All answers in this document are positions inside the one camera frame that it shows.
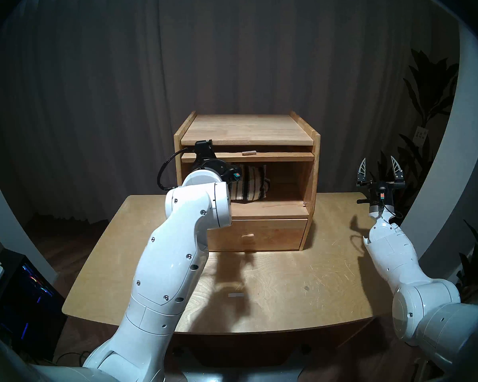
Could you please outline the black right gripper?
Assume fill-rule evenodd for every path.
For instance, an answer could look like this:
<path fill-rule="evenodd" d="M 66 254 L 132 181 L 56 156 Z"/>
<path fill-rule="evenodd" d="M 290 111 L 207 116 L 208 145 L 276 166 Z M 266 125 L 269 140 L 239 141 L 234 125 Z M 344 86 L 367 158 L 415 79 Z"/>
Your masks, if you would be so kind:
<path fill-rule="evenodd" d="M 356 186 L 362 189 L 362 193 L 366 195 L 366 198 L 358 199 L 356 201 L 357 204 L 368 203 L 370 207 L 377 206 L 380 214 L 387 210 L 392 215 L 396 215 L 393 194 L 395 190 L 405 188 L 406 183 L 403 170 L 393 156 L 391 156 L 391 163 L 394 181 L 373 182 L 366 180 L 366 158 L 362 160 L 357 171 Z"/>

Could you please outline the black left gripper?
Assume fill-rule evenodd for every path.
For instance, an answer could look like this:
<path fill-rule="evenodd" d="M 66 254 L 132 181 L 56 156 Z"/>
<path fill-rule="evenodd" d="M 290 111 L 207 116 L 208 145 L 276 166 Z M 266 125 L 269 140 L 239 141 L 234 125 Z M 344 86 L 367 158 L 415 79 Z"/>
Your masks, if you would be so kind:
<path fill-rule="evenodd" d="M 192 166 L 192 171 L 207 170 L 215 172 L 222 182 L 233 183 L 241 180 L 241 168 L 217 158 L 203 159 Z"/>

